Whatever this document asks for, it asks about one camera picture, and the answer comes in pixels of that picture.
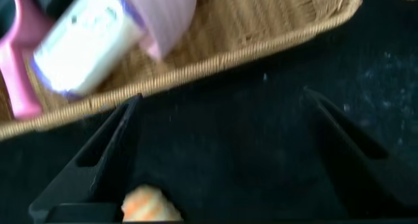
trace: plastic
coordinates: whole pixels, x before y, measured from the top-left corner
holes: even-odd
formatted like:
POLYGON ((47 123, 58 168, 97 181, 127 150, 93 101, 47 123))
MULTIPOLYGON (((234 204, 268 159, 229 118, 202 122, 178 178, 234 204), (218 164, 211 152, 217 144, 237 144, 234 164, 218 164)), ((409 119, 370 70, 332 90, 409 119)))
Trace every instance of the plastic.
POLYGON ((163 59, 190 26, 197 0, 131 0, 149 35, 140 46, 154 59, 163 59))
POLYGON ((42 113, 26 73, 24 56, 39 44, 53 22, 42 14, 32 0, 14 0, 14 5, 13 10, 6 11, 14 12, 14 21, 0 40, 0 71, 13 114, 15 118, 22 119, 42 113))
POLYGON ((70 97, 87 95, 139 42, 154 59, 167 55, 190 24, 195 4, 75 0, 35 51, 32 66, 49 89, 70 97))

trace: black surface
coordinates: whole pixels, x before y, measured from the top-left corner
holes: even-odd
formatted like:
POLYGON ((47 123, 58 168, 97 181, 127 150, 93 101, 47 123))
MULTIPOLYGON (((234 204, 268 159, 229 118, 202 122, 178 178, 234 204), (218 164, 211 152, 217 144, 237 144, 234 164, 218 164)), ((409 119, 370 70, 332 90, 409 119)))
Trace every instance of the black surface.
POLYGON ((2 39, 13 25, 16 13, 14 0, 0 0, 0 39, 2 39))
MULTIPOLYGON (((131 188, 158 185, 191 219, 348 218, 307 133, 302 90, 323 93, 418 168, 417 44, 417 2, 364 0, 307 44, 148 99, 131 188)), ((27 206, 86 129, 2 142, 2 223, 30 220, 27 206)))

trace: wicker tray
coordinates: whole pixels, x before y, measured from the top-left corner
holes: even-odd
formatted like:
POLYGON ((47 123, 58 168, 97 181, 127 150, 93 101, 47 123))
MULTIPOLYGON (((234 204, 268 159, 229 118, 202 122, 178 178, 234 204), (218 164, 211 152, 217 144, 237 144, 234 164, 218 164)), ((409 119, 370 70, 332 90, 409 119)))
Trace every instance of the wicker tray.
POLYGON ((198 0, 189 31, 163 63, 134 50, 84 100, 69 103, 45 90, 27 67, 44 114, 15 121, 0 87, 0 139, 46 130, 144 96, 210 76, 306 42, 349 20, 361 0, 198 0))

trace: basket rim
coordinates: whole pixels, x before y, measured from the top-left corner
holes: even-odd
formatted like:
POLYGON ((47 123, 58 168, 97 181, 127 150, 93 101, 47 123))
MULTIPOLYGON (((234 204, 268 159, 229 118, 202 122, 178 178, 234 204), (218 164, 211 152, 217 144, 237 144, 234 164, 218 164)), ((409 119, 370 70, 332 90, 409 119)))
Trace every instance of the basket rim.
POLYGON ((344 9, 327 20, 312 23, 306 27, 296 29, 275 39, 261 41, 232 52, 220 53, 198 63, 183 66, 179 69, 153 78, 122 86, 112 91, 97 93, 63 108, 46 112, 45 114, 27 121, 9 121, 0 125, 0 140, 8 139, 31 131, 45 131, 82 118, 110 110, 126 99, 139 93, 144 97, 166 91, 182 84, 204 78, 215 73, 235 68, 243 63, 265 57, 306 42, 316 35, 342 25, 348 21, 362 0, 349 0, 344 9))

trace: pink handle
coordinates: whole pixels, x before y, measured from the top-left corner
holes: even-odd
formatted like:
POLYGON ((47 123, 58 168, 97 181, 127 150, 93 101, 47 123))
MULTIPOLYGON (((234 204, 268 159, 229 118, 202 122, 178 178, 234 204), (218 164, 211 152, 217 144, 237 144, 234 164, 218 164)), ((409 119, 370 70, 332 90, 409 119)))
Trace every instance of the pink handle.
POLYGON ((8 47, 8 60, 0 67, 5 81, 13 114, 16 118, 25 119, 42 113, 31 82, 26 73, 22 52, 14 47, 8 47))

